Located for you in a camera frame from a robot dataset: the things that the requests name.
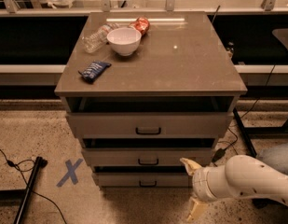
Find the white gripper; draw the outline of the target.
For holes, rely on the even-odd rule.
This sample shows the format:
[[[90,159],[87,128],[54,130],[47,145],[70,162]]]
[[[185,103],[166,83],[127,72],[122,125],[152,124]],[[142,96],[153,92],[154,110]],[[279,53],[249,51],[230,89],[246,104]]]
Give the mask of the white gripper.
[[[193,196],[187,222],[197,220],[207,210],[208,204],[227,197],[227,182],[224,167],[202,167],[187,158],[181,158],[189,175],[193,175]]]

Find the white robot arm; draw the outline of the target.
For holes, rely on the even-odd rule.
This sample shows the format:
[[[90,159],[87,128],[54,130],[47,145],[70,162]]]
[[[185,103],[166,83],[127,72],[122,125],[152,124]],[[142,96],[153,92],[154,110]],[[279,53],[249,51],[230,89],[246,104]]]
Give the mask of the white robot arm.
[[[210,203],[229,198],[270,199],[288,207],[288,175],[256,158],[237,155],[217,167],[202,167],[187,158],[180,162],[192,177],[188,222],[197,220]]]

